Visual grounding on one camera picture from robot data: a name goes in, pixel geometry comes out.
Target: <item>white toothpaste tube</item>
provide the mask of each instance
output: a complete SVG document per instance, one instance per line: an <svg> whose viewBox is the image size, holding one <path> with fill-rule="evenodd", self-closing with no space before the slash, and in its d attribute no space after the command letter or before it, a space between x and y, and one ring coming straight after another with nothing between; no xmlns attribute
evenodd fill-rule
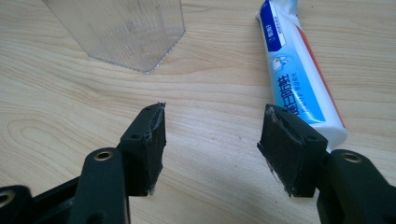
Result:
<svg viewBox="0 0 396 224"><path fill-rule="evenodd" d="M274 104L287 108L329 140L347 139L332 96L297 17L297 0L266 0L256 14L267 48Z"/></svg>

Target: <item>clear plastic container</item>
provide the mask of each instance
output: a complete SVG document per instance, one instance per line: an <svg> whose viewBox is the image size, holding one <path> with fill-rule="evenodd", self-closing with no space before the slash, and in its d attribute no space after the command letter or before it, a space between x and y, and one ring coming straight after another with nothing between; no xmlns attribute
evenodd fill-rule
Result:
<svg viewBox="0 0 396 224"><path fill-rule="evenodd" d="M180 0L43 0L88 56L150 73L185 33Z"/></svg>

